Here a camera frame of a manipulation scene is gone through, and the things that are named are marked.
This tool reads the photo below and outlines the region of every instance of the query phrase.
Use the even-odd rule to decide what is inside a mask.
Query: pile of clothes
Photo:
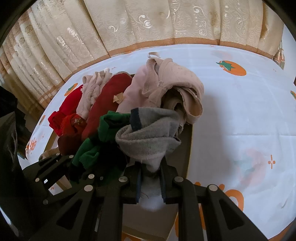
[[[126,72],[112,75],[109,68],[84,76],[83,85],[48,118],[59,139],[58,148],[47,152],[74,155],[68,177],[75,182],[95,167],[106,184],[141,162],[141,192],[149,202],[140,205],[158,210],[160,162],[180,145],[183,126],[202,114],[203,93],[195,73],[155,52],[133,78]]]

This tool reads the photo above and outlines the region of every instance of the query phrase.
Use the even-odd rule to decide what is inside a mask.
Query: green fabric
[[[100,149],[104,143],[114,143],[115,135],[120,128],[129,125],[131,114],[121,114],[108,111],[100,117],[98,135],[87,138],[78,149],[72,160],[72,164],[77,166],[82,163],[85,169],[92,167],[99,159]]]

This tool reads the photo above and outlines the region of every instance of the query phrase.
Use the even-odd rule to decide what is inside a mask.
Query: triangular cutout
[[[65,212],[63,216],[58,219],[57,225],[71,230],[74,226],[81,204],[82,200],[78,200],[67,212]]]
[[[244,225],[243,220],[223,199],[220,199],[219,203],[226,221],[226,225],[229,230],[232,230]]]

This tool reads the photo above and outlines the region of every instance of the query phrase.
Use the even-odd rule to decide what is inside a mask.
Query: navy blue sock patch
[[[131,110],[130,124],[133,131],[142,129],[142,124],[139,116],[139,108]]]

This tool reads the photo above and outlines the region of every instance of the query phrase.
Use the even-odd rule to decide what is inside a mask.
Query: curtain
[[[272,58],[283,27],[261,0],[37,0],[0,49],[1,75],[39,115],[74,73],[111,56],[191,43]]]

